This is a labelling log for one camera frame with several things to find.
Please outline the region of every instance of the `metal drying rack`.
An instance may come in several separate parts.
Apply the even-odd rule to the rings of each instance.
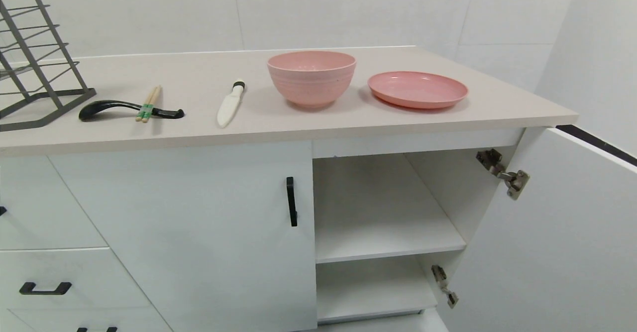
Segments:
[[[7,29],[0,30],[0,33],[10,32],[13,35],[14,42],[10,43],[7,46],[0,47],[0,64],[2,64],[2,68],[0,68],[0,82],[2,80],[10,78],[16,88],[17,92],[9,92],[9,93],[0,93],[0,96],[6,96],[11,94],[22,95],[22,100],[17,103],[13,103],[9,106],[2,108],[0,106],[0,132],[8,131],[8,130],[21,130],[28,128],[37,128],[39,126],[44,126],[55,119],[59,118],[66,112],[72,110],[73,108],[81,105],[81,103],[86,102],[89,98],[95,96],[96,92],[94,89],[89,89],[82,80],[82,76],[80,76],[80,72],[77,69],[78,61],[73,61],[71,55],[66,49],[68,43],[63,42],[60,38],[60,35],[57,33],[58,24],[53,24],[51,21],[51,17],[48,16],[48,12],[46,12],[46,8],[49,5],[45,5],[42,3],[42,0],[35,0],[36,5],[25,6],[25,7],[6,7],[4,2],[0,0],[0,14],[2,18],[0,19],[0,23],[3,21],[6,23]],[[23,14],[29,14],[32,12],[40,12],[43,19],[44,24],[37,26],[28,26],[28,27],[18,27],[16,23],[14,23],[14,17],[21,16]],[[36,37],[45,32],[50,32],[55,42],[48,44],[36,44],[29,45],[27,40]],[[48,51],[45,55],[42,55],[39,58],[36,58],[32,53],[32,48],[52,48],[51,51]],[[20,64],[19,67],[13,68],[7,58],[5,57],[6,53],[14,50],[22,51],[25,56],[27,63]],[[43,62],[46,57],[50,55],[61,52],[64,56],[63,62]],[[55,75],[53,78],[47,78],[43,67],[57,66],[57,65],[68,65],[62,73]],[[18,77],[22,73],[26,73],[32,71],[38,77],[41,86],[35,90],[27,90],[24,84],[20,81]],[[77,78],[77,82],[79,83],[79,89],[71,89],[71,90],[54,90],[51,83],[55,81],[57,78],[60,78],[63,74],[68,71],[73,71],[75,74],[75,78]],[[59,97],[63,96],[77,96],[77,98],[73,99],[68,103],[62,103]],[[55,105],[55,109],[47,114],[46,116],[30,120],[30,121],[19,121],[15,123],[2,123],[2,118],[8,116],[16,112],[17,110],[24,108],[29,103],[33,103],[38,99],[51,99]]]

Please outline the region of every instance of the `cabinet door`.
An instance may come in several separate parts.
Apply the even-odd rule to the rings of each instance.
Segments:
[[[0,309],[0,332],[35,332],[9,310]]]
[[[35,332],[170,332],[153,307],[132,309],[12,310]]]
[[[637,168],[555,129],[528,130],[439,303],[450,332],[634,331]]]
[[[0,276],[0,307],[8,309],[149,305],[107,247],[0,251]]]
[[[46,157],[0,158],[0,250],[106,243]]]
[[[52,162],[175,332],[316,327],[309,141]]]

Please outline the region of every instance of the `black ladle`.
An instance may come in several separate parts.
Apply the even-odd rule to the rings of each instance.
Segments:
[[[82,121],[89,120],[89,119],[92,119],[93,116],[98,114],[99,112],[103,110],[107,110],[109,108],[113,108],[113,107],[125,107],[125,108],[130,108],[136,111],[141,109],[141,105],[136,105],[135,103],[129,103],[129,102],[123,102],[123,101],[111,101],[111,100],[95,101],[84,106],[84,108],[82,108],[82,110],[80,111],[80,114],[78,115],[78,117]],[[180,119],[180,118],[184,118],[185,116],[183,110],[166,111],[166,110],[160,110],[159,108],[153,108],[152,115],[157,116],[159,118],[166,118],[166,119]]]

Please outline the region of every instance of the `metal hinge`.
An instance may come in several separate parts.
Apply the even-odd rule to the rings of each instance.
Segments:
[[[444,273],[444,269],[439,265],[434,265],[431,267],[431,272],[434,273],[434,278],[440,287],[440,291],[446,294],[446,303],[453,309],[459,299],[455,292],[449,291],[447,288],[448,282],[446,281],[446,273]]]
[[[517,200],[526,186],[526,183],[531,178],[530,175],[523,170],[519,170],[517,173],[507,173],[507,169],[500,163],[502,154],[495,149],[478,151],[476,159],[482,163],[482,166],[484,166],[489,173],[505,181],[508,187],[507,195],[513,200]]]

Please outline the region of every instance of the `tiled wall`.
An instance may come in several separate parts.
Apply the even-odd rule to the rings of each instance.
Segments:
[[[416,44],[533,90],[570,0],[44,1],[76,57]]]

